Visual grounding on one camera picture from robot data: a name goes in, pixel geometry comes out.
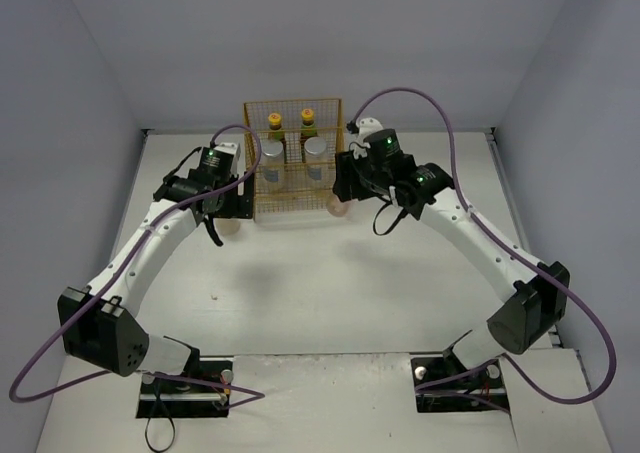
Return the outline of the yellow lid spice jar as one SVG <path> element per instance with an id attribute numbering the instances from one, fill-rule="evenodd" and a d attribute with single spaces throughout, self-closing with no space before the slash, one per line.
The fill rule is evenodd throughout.
<path id="1" fill-rule="evenodd" d="M 215 226 L 218 233 L 223 237 L 230 237 L 237 234 L 241 228 L 241 222 L 238 219 L 216 218 Z"/>

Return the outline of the pink lid spice jar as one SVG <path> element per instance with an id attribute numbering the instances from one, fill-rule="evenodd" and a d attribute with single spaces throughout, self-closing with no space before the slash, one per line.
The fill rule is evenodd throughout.
<path id="1" fill-rule="evenodd" d="M 351 204 L 351 201 L 343 202 L 336 195 L 330 195 L 327 197 L 326 210 L 330 215 L 342 218 L 349 212 Z"/>

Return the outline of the white shaker blue label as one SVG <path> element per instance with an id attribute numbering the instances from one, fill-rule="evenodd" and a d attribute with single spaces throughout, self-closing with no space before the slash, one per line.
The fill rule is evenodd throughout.
<path id="1" fill-rule="evenodd" d="M 304 161 L 306 173 L 311 185 L 316 189 L 324 189 L 329 183 L 328 146 L 325 139 L 314 136 L 304 144 Z"/>

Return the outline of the yellow cap sauce bottle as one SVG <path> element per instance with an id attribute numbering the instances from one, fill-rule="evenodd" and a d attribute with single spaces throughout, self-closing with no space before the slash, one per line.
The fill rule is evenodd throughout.
<path id="1" fill-rule="evenodd" d="M 306 161 L 305 143 L 310 139 L 317 137 L 317 128 L 315 125 L 315 113 L 311 108 L 304 108 L 301 111 L 301 127 L 300 127 L 300 149 L 302 161 Z"/>
<path id="2" fill-rule="evenodd" d="M 287 163 L 287 142 L 282 125 L 282 116 L 277 112 L 272 112 L 268 116 L 268 122 L 268 154 L 272 157 L 279 155 L 282 161 Z"/>

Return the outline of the silver lid white shaker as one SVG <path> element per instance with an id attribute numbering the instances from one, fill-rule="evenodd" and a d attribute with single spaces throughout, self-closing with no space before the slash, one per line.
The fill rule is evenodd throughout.
<path id="1" fill-rule="evenodd" d="M 262 143 L 261 175 L 265 189 L 269 193 L 277 193 L 285 182 L 285 150 L 278 140 L 266 140 Z"/>

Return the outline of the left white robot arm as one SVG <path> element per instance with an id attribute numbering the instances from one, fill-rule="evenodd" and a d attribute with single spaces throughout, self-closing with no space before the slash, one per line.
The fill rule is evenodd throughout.
<path id="1" fill-rule="evenodd" d="M 57 307 L 65 352 L 108 372 L 162 373 L 175 391 L 200 379 L 200 353 L 181 340 L 152 335 L 138 323 L 141 304 L 161 269 L 200 225 L 220 240 L 216 216 L 246 213 L 238 193 L 240 146 L 198 147 L 199 164 L 186 177 L 171 170 L 143 221 L 108 266 L 81 290 L 67 288 Z"/>

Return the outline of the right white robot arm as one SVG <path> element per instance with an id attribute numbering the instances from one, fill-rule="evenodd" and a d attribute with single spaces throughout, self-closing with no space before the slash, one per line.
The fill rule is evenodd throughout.
<path id="1" fill-rule="evenodd" d="M 378 198 L 398 208 L 397 218 L 411 216 L 448 240 L 494 289 L 501 307 L 480 326 L 456 340 L 444 353 L 445 378 L 464 385 L 479 366 L 504 353 L 520 355 L 565 314 L 570 274 L 559 262 L 551 265 L 517 248 L 510 240 L 488 235 L 487 220 L 463 207 L 453 178 L 434 163 L 416 164 L 402 151 L 395 130 L 373 118 L 356 125 L 357 139 L 335 156 L 333 192 L 342 202 Z"/>

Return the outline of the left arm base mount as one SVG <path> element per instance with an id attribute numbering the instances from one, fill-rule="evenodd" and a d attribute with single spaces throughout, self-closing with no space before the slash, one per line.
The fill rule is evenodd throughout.
<path id="1" fill-rule="evenodd" d="M 197 378 L 223 384 L 233 381 L 231 357 L 204 357 Z M 143 374 L 136 408 L 137 419 L 212 419 L 226 418 L 232 393 L 220 386 L 210 387 L 184 381 L 169 381 Z"/>

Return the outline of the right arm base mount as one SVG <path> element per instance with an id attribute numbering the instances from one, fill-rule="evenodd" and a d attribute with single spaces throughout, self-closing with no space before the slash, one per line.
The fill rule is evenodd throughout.
<path id="1" fill-rule="evenodd" d="M 510 413 L 501 368 L 496 360 L 482 370 L 462 373 L 442 356 L 410 358 L 416 410 L 420 414 Z"/>

